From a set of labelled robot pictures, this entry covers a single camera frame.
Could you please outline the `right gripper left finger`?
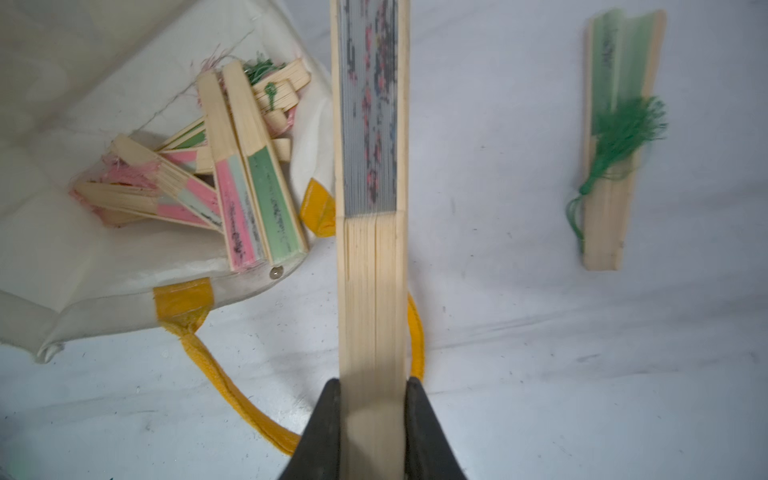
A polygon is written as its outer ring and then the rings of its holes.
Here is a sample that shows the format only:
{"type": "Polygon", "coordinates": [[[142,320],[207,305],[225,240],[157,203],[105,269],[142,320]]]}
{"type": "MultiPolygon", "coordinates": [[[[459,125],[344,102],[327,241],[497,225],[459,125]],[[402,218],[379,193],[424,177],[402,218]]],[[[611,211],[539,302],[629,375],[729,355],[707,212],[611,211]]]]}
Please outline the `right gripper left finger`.
{"type": "Polygon", "coordinates": [[[324,385],[301,439],[279,480],[337,480],[340,471],[341,387],[324,385]]]}

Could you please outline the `white canvas tote bag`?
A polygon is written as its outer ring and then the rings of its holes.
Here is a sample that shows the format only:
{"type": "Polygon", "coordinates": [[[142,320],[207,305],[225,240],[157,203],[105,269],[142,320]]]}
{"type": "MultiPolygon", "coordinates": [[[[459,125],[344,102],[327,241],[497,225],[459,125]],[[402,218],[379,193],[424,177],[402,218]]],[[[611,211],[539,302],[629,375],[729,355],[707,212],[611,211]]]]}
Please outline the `white canvas tote bag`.
{"type": "Polygon", "coordinates": [[[162,327],[267,441],[198,337],[208,313],[293,273],[336,231],[332,84],[275,1],[1,5],[1,340],[46,363],[66,343],[162,327]],[[196,78],[237,60],[307,253],[230,266],[196,78]]]}

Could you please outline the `green tasselled folding fan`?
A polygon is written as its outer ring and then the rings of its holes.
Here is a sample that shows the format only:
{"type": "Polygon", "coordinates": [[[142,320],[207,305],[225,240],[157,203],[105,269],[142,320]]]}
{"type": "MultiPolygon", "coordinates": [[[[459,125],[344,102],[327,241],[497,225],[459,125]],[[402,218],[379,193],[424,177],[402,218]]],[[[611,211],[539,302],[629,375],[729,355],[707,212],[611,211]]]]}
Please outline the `green tasselled folding fan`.
{"type": "Polygon", "coordinates": [[[584,176],[566,219],[590,271],[620,268],[641,152],[667,128],[654,94],[666,27],[663,9],[639,16],[611,9],[586,24],[584,176]]]}

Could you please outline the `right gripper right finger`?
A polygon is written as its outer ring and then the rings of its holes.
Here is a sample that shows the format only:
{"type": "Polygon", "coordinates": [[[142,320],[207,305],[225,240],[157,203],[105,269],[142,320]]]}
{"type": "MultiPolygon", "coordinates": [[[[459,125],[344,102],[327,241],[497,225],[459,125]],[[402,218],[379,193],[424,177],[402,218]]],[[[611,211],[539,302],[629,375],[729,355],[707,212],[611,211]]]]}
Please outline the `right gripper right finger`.
{"type": "Polygon", "coordinates": [[[410,377],[405,398],[405,478],[466,480],[421,381],[410,377]]]}

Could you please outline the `grey pink folding fan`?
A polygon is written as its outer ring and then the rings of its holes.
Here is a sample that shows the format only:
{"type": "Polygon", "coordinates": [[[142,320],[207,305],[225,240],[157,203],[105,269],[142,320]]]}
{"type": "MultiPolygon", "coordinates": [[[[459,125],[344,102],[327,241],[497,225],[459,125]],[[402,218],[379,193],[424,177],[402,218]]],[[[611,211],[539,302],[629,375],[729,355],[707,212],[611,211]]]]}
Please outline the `grey pink folding fan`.
{"type": "Polygon", "coordinates": [[[330,7],[345,479],[405,471],[410,12],[330,7]]]}

